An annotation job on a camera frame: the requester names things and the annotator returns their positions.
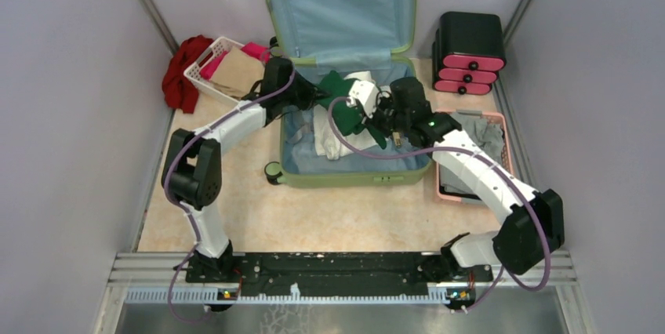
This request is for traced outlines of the dark green garment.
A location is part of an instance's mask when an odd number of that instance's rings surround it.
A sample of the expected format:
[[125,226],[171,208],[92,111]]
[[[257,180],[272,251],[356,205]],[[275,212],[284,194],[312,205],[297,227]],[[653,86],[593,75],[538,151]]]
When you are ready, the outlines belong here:
[[[356,78],[343,78],[337,71],[330,71],[318,83],[320,89],[330,93],[330,98],[323,103],[317,103],[317,105],[328,110],[334,99],[347,97],[354,81],[356,81]],[[359,108],[350,108],[345,103],[337,103],[333,106],[332,116],[341,135],[348,141],[351,141],[351,135],[360,136],[366,133],[369,135],[369,139],[381,149],[387,148],[386,137],[379,134],[371,126],[367,127],[362,123],[363,114]]]

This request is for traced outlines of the white garment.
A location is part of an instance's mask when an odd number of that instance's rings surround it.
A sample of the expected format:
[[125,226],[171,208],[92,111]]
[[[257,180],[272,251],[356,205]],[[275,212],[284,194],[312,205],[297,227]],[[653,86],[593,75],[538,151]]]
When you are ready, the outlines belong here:
[[[347,74],[343,78],[356,78],[356,80],[375,82],[370,71],[357,71]],[[332,131],[328,119],[328,110],[319,107],[317,104],[313,107],[313,130],[314,148],[318,156],[326,156],[329,160],[335,161],[352,153],[348,147],[340,142]],[[351,135],[351,141],[348,141],[345,137],[343,138],[359,150],[365,150],[377,145],[369,139],[369,135],[366,133],[360,136]]]

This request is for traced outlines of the green hard-shell suitcase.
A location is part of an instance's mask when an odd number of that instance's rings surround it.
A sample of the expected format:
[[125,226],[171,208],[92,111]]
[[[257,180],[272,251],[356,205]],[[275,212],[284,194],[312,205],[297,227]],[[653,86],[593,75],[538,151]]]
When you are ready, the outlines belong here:
[[[416,0],[266,0],[279,46],[298,73],[319,83],[330,71],[370,71],[379,85],[412,77]],[[410,185],[431,167],[408,157],[410,145],[389,143],[386,160],[350,154],[331,161],[314,148],[311,111],[288,111],[281,120],[278,163],[290,187]]]

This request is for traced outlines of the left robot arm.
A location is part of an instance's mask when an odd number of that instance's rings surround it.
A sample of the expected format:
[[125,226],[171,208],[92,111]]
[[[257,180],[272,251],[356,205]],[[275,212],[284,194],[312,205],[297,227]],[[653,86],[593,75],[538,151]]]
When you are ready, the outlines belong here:
[[291,60],[275,57],[228,113],[196,130],[172,133],[161,183],[167,200],[184,211],[194,234],[193,248],[178,266],[187,282],[226,282],[237,277],[238,261],[218,205],[224,154],[288,109],[309,110],[329,96],[303,78]]

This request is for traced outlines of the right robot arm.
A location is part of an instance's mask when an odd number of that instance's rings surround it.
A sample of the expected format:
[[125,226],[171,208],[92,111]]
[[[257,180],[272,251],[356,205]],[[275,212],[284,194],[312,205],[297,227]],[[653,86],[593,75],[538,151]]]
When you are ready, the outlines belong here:
[[491,159],[450,113],[432,110],[413,77],[393,81],[389,92],[372,87],[357,100],[367,126],[406,136],[417,154],[449,170],[500,223],[498,231],[466,234],[445,245],[442,272],[448,279],[461,281],[472,267],[493,263],[513,275],[538,263],[551,266],[551,253],[564,240],[563,202],[555,191],[538,191]]

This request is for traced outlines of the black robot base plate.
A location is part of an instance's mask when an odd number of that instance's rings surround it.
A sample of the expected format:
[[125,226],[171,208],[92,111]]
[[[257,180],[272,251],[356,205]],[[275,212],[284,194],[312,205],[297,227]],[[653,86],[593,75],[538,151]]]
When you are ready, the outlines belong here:
[[189,283],[237,283],[243,297],[425,296],[430,284],[490,282],[490,267],[462,269],[439,253],[246,252],[221,262],[192,256]]

